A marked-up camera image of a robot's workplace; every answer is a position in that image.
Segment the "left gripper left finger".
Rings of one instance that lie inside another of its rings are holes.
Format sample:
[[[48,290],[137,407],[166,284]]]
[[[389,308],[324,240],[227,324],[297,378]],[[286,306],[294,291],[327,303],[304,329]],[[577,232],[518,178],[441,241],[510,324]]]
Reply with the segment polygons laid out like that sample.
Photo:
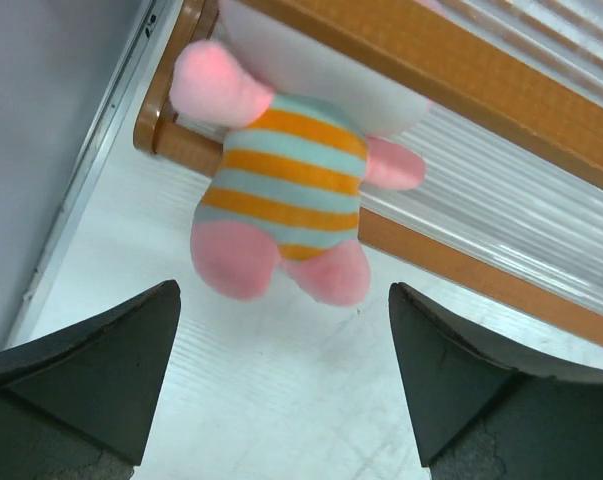
[[[0,479],[129,479],[142,462],[181,311],[168,280],[0,352]]]

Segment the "pink plush orange stripes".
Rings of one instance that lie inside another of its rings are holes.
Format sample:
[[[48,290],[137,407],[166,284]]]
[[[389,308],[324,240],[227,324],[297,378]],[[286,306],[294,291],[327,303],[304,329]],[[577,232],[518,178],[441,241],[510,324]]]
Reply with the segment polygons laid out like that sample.
[[[424,160],[391,136],[431,103],[242,2],[219,13],[225,40],[185,47],[169,91],[179,115],[226,129],[193,216],[194,268],[236,300],[262,296],[282,270],[318,302],[358,304],[371,278],[360,188],[423,181]]]

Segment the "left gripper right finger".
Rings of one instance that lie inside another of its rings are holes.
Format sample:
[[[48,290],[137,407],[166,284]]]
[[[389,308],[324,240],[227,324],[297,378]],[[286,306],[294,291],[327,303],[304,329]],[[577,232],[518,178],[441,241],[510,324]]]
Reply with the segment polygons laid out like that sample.
[[[603,480],[603,370],[513,341],[404,283],[390,287],[389,319],[433,478]]]

